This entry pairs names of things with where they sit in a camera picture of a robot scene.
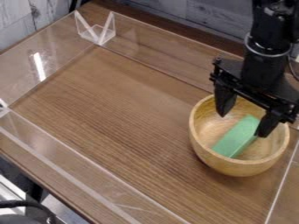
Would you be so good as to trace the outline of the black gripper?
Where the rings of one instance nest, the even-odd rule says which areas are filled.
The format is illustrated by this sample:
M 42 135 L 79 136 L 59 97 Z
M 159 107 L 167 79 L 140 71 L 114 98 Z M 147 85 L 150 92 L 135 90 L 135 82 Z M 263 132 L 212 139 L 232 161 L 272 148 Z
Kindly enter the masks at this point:
M 299 89 L 286 78 L 292 43 L 290 38 L 248 34 L 244 59 L 216 58 L 212 62 L 216 111 L 224 117 L 239 96 L 256 104 L 266 111 L 256 127 L 258 137 L 268 137 L 279 123 L 294 123 L 299 116 Z

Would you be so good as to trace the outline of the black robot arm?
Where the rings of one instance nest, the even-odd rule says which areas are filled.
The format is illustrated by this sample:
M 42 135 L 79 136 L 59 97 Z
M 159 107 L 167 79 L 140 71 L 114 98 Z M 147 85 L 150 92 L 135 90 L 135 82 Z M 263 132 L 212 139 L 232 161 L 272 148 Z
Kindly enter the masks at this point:
M 266 110 L 255 135 L 267 137 L 299 116 L 299 88 L 286 78 L 299 43 L 299 0 L 252 0 L 252 14 L 244 59 L 216 58 L 210 80 L 218 114 L 231 111 L 239 97 L 247 99 Z

